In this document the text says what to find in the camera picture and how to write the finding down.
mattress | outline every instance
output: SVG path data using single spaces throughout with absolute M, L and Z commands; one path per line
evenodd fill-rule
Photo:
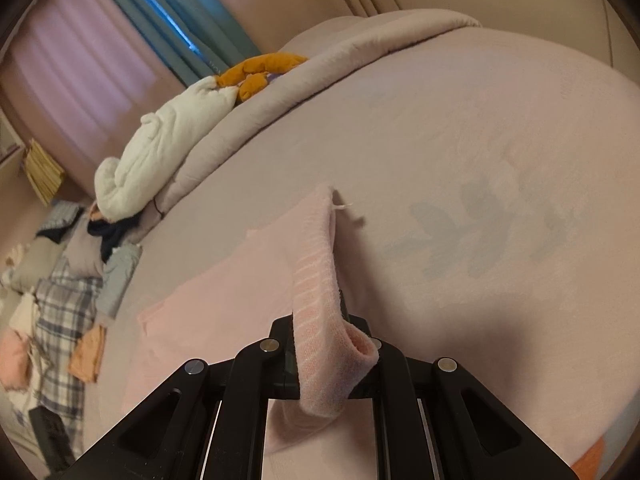
M 457 359 L 576 462 L 640 387 L 639 102 L 637 86 L 583 54 L 461 28 L 299 104 L 144 240 L 88 391 L 88 444 L 123 416 L 136 316 L 329 182 L 376 277 L 354 314 L 408 356 Z M 353 401 L 267 457 L 263 477 L 374 478 L 374 455 L 369 401 Z

